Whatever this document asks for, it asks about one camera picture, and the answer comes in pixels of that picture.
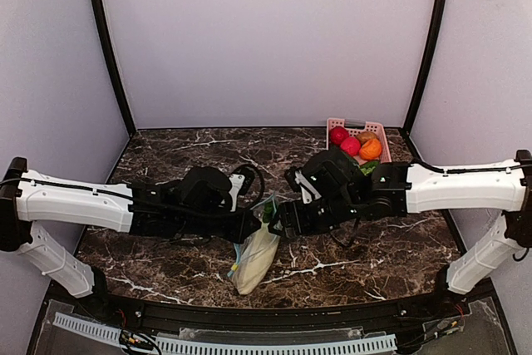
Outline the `clear zip top bag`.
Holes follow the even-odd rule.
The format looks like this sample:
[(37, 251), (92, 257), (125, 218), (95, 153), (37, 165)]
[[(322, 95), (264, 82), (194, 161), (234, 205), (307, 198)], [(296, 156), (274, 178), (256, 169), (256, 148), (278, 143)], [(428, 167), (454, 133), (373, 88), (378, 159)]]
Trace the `clear zip top bag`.
[(253, 215), (261, 222), (243, 244), (234, 244), (235, 261), (227, 277), (241, 296), (252, 293), (263, 281), (278, 250), (280, 237), (269, 231), (269, 223), (278, 211), (278, 198), (271, 194), (253, 207)]

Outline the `green leafy lettuce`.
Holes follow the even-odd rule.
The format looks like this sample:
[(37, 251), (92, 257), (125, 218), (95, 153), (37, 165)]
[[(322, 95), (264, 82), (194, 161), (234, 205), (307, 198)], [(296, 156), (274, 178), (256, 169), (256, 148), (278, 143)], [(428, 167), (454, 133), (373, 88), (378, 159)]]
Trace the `green leafy lettuce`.
[(274, 216), (277, 211), (277, 206), (274, 201), (268, 202), (264, 205), (262, 211), (262, 223), (269, 224), (274, 219)]

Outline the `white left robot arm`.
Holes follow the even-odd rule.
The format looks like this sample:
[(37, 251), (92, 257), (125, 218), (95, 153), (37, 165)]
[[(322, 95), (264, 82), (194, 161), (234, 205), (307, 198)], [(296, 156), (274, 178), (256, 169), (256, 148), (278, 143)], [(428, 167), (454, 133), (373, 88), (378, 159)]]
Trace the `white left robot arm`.
[(106, 277), (54, 240), (43, 221), (91, 225), (140, 237), (218, 237), (242, 244), (261, 227), (238, 199), (263, 177), (249, 165), (230, 175), (206, 166), (162, 184), (61, 180), (12, 160), (1, 182), (1, 250), (25, 257), (73, 298), (106, 301)]

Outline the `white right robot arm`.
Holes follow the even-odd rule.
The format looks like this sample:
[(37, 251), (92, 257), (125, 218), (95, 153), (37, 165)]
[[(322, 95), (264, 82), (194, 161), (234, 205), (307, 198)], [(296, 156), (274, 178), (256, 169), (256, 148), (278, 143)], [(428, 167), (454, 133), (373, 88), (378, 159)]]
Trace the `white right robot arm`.
[(338, 147), (291, 168), (300, 200), (279, 205), (269, 231), (291, 239), (325, 234), (349, 220), (377, 220), (433, 210), (493, 209), (500, 215), (472, 249), (441, 269), (436, 293), (467, 295), (504, 261), (531, 248), (531, 154), (488, 165), (433, 166), (422, 160), (380, 163), (365, 174)]

